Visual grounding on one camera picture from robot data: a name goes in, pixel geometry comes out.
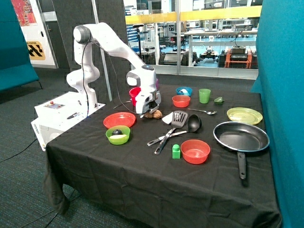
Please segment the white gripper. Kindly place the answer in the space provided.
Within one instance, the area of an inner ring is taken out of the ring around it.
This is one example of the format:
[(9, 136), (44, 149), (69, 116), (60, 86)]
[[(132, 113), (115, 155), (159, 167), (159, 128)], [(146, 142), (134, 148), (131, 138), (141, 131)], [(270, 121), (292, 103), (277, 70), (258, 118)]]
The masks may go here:
[(137, 114), (144, 114), (144, 116), (152, 116), (161, 103), (161, 94), (159, 90), (154, 92), (140, 91), (136, 96), (135, 110)]

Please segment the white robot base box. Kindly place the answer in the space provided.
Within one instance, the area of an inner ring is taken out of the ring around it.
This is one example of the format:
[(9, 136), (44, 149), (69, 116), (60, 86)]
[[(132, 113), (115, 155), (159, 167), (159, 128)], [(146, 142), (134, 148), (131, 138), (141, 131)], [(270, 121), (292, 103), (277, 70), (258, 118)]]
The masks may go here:
[(31, 122), (31, 126), (41, 149), (45, 151), (47, 143), (103, 106), (104, 104), (96, 103), (88, 108), (77, 92), (67, 92), (35, 106), (38, 117)]

